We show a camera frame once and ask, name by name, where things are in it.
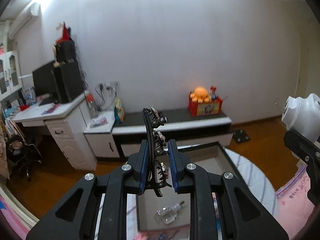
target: toy octopus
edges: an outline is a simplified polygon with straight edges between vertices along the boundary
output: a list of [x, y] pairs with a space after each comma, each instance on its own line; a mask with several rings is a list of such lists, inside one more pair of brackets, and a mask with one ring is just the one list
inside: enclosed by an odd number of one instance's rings
[[190, 98], [192, 102], [196, 103], [209, 103], [210, 97], [208, 91], [204, 87], [197, 87], [193, 93], [190, 93]]

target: desk drawer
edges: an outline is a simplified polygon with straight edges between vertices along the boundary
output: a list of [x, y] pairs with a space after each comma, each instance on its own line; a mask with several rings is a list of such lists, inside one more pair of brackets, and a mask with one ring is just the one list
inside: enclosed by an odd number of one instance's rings
[[55, 124], [47, 124], [47, 127], [55, 139], [75, 139], [71, 128], [69, 127], [68, 123], [55, 123]]
[[22, 122], [22, 125], [23, 125], [24, 127], [45, 126], [43, 120]]

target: pink blanket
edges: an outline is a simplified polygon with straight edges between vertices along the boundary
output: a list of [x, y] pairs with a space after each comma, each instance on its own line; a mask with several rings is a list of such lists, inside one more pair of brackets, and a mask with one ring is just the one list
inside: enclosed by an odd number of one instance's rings
[[278, 222], [290, 239], [304, 227], [315, 207], [307, 198], [309, 189], [310, 178], [306, 167], [301, 167], [296, 175], [276, 192], [280, 209]]

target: red toy box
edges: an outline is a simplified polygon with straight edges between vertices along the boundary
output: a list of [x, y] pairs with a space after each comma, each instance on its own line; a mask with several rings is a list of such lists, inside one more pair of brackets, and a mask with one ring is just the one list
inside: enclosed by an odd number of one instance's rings
[[216, 100], [209, 103], [194, 103], [189, 95], [189, 110], [192, 116], [219, 114], [223, 100], [218, 96]]

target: drawer handle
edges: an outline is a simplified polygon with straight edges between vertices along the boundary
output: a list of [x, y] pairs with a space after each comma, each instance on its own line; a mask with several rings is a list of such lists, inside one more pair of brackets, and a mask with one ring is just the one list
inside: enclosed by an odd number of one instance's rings
[[109, 143], [109, 146], [110, 146], [111, 151], [113, 152], [113, 148], [111, 147], [111, 143]]

